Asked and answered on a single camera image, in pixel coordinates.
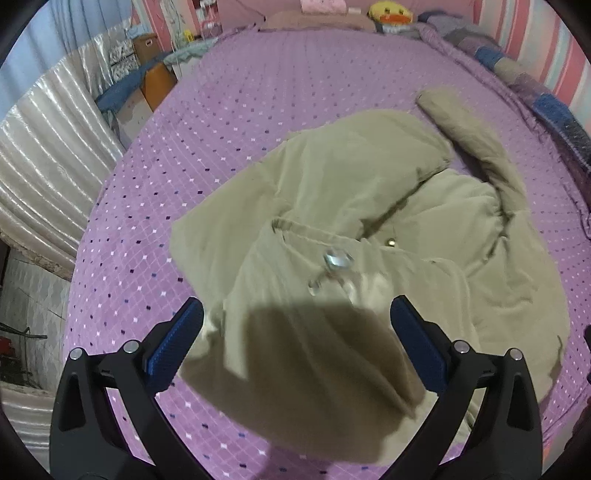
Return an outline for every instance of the purple polka dot bedsheet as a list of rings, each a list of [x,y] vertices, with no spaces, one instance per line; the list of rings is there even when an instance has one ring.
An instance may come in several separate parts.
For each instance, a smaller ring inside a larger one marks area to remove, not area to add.
[[[567,413],[589,396],[590,355],[582,339],[591,313],[591,242],[582,226],[588,212],[544,128],[512,93],[434,32],[424,32],[424,39],[247,30],[220,40],[157,109],[105,183],[78,251],[64,352],[75,346],[90,354],[115,351],[169,320],[193,295],[168,252],[172,222],[288,132],[370,108],[400,109],[427,122],[415,105],[417,92],[449,85],[494,126],[521,172],[569,301],[571,338],[544,403],[547,444]],[[454,167],[463,170],[459,161]],[[121,399],[109,395],[132,452],[147,459]],[[218,480],[375,479],[385,471],[269,445],[179,378],[157,401]]]

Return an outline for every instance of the beige jacket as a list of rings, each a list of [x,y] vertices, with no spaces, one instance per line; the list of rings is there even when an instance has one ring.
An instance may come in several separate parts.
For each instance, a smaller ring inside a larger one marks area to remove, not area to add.
[[[505,150],[452,92],[417,101],[490,183],[448,169],[450,143],[412,115],[365,111],[293,135],[173,226],[206,309],[182,377],[298,453],[391,462],[428,415],[436,396],[390,324],[398,295],[451,340],[523,350],[538,399],[560,365],[564,293]],[[329,248],[352,266],[327,275]]]

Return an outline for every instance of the yellow duck pillow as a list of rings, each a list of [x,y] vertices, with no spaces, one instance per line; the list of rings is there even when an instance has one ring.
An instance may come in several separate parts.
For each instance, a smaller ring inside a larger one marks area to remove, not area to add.
[[[369,8],[372,20],[387,25],[407,25],[413,21],[413,13],[396,2],[377,2]]]

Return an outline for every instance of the tiled floor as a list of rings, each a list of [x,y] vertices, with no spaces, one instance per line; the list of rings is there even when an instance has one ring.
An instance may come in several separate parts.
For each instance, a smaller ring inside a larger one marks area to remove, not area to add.
[[[23,362],[26,359],[31,379],[49,391],[57,389],[63,367],[61,340],[69,293],[69,282],[11,251],[0,296],[0,321],[21,331],[29,327],[30,333],[48,338],[24,340],[15,335],[2,335],[11,338],[17,354]]]

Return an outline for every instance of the bed sheet pattern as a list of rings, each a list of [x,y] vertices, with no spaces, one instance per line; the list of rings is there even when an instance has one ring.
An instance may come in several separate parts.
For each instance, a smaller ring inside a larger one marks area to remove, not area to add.
[[[482,76],[492,77],[464,57]],[[193,294],[168,253],[172,222],[288,132],[368,108],[396,108],[426,120],[415,95],[439,85],[454,86],[498,131],[528,187],[534,221],[562,276],[572,334],[544,412],[549,439],[569,408],[589,392],[589,353],[581,336],[591,313],[591,244],[564,188],[571,180],[554,147],[532,131],[533,118],[520,115],[495,90],[502,85],[484,86],[443,50],[401,37],[249,30],[219,42],[158,108],[106,182],[78,252],[64,351],[75,346],[91,354],[113,351],[170,319]],[[459,162],[454,166],[463,169]],[[147,458],[121,399],[110,395],[132,452]],[[158,402],[216,479],[374,479],[385,470],[331,465],[269,445],[179,378]]]

